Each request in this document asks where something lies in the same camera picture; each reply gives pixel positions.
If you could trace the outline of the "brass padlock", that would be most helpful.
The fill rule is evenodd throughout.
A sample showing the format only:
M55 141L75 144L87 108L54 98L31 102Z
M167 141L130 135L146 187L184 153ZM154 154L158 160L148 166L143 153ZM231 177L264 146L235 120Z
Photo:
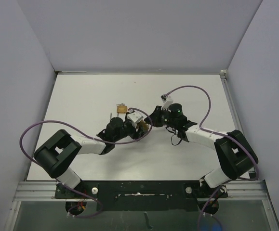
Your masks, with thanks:
M110 113L109 120L114 117L119 117L123 121L125 120L126 113L128 112L128 107L124 103L120 103L116 105L116 109Z
M139 128L141 128L144 131L149 130L149 124L147 124L144 120L141 120L138 124Z

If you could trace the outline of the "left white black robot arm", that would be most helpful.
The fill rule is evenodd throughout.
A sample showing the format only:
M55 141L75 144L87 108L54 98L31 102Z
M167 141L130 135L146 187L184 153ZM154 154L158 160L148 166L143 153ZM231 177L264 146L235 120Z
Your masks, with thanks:
M66 192L71 197L77 198L83 192L82 180L70 167L77 155L104 155L111 152L120 140L126 137L139 140L147 133L148 126L143 116L133 111L127 113L124 120L112 118L106 128L97 134L99 141L72 136L60 129L36 150L33 157L52 179L66 185Z

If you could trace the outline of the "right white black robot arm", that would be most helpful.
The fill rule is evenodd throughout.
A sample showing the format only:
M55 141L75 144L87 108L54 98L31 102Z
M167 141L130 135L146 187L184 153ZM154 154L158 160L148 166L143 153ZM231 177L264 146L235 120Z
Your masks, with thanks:
M200 179L199 190L206 197L212 196L219 185L240 178L258 164L258 157L241 131L217 132L201 128L196 122L188 120L179 103L171 104L167 110L156 106L145 121L156 128L170 128L170 132L182 141L216 151L220 167Z

